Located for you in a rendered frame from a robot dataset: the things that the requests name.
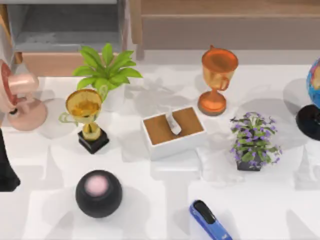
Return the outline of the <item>white and brown tissue box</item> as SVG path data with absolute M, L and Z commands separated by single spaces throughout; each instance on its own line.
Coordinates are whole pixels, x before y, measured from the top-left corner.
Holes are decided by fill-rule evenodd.
M 175 109 L 172 116 L 181 127 L 177 135 L 171 131 L 165 113 L 141 120 L 141 131 L 152 161 L 193 150 L 207 141 L 205 126 L 192 106 Z

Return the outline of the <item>orange bronze trophy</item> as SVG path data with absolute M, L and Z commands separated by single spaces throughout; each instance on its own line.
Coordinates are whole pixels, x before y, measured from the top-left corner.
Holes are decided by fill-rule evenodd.
M 227 107 L 227 100 L 221 92 L 228 89 L 239 60 L 230 50 L 211 45 L 201 61 L 203 79 L 211 90 L 200 95 L 198 108 L 207 116 L 221 115 Z

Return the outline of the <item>green leafy potted plant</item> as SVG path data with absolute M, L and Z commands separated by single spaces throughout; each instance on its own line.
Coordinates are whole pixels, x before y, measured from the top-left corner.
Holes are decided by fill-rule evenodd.
M 141 73 L 134 69 L 136 62 L 132 60 L 132 50 L 115 54 L 110 43 L 106 43 L 101 53 L 94 48 L 82 46 L 79 50 L 84 65 L 73 71 L 75 77 L 83 77 L 77 89 L 92 87 L 97 92 L 105 92 L 102 108 L 108 112 L 117 111 L 125 101 L 125 85 L 130 78 L 142 78 Z

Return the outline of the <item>gold trophy with black base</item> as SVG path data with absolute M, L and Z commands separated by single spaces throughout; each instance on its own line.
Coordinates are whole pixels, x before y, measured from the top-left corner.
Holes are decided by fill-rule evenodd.
M 106 85 L 98 91 L 89 88 L 76 90 L 65 101 L 67 111 L 58 118 L 61 123 L 83 124 L 78 141 L 90 154 L 95 154 L 109 142 L 106 132 L 96 123 L 107 94 Z

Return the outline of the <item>purple flower plant black pot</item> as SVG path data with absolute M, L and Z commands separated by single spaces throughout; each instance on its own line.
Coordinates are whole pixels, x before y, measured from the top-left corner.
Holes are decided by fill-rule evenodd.
M 283 151 L 271 142 L 278 132 L 272 117 L 250 111 L 241 118 L 231 118 L 230 122 L 230 130 L 236 136 L 230 152 L 234 154 L 237 170 L 260 171 L 263 166 L 279 162 Z

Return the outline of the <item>black round speaker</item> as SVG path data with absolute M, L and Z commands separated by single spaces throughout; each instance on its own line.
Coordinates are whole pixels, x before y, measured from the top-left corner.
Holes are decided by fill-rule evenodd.
M 75 188 L 75 201 L 89 217 L 105 218 L 120 206 L 123 188 L 118 178 L 109 171 L 96 169 L 86 173 Z

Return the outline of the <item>blue stapler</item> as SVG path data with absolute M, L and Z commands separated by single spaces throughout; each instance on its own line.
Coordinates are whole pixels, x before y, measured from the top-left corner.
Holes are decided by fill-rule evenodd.
M 189 212 L 212 240 L 233 240 L 202 200 L 197 199 L 193 201 L 189 206 Z

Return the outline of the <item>wooden cupboard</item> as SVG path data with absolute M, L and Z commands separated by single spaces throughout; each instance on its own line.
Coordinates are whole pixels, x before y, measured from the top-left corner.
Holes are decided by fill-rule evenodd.
M 320 54 L 320 0 L 127 0 L 141 51 Z

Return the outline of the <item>pale wooden drawer front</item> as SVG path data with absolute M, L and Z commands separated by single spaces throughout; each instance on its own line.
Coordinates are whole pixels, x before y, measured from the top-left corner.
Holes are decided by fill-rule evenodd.
M 79 52 L 23 52 L 22 59 L 38 77 L 72 77 L 74 70 L 84 65 Z

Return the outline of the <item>grey pierced drawer inside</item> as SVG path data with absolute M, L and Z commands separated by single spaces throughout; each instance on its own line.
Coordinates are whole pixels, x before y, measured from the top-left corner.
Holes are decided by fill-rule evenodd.
M 123 49 L 125 0 L 3 0 L 17 52 Z

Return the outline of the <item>pink desk fan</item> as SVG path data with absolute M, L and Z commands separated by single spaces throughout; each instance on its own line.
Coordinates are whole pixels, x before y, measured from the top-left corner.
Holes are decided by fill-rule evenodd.
M 47 107 L 33 95 L 39 85 L 34 74 L 13 74 L 0 59 L 0 111 L 16 130 L 32 131 L 46 121 Z

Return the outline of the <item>blue globe on black stand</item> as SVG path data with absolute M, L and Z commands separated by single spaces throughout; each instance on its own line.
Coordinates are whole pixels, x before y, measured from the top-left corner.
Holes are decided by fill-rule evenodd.
M 311 104 L 298 111 L 296 124 L 304 135 L 320 141 L 320 58 L 313 63 L 307 74 L 306 90 Z

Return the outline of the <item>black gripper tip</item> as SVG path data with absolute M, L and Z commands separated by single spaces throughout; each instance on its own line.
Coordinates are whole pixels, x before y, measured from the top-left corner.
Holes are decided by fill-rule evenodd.
M 9 162 L 0 128 L 0 192 L 13 192 L 20 184 L 21 181 Z

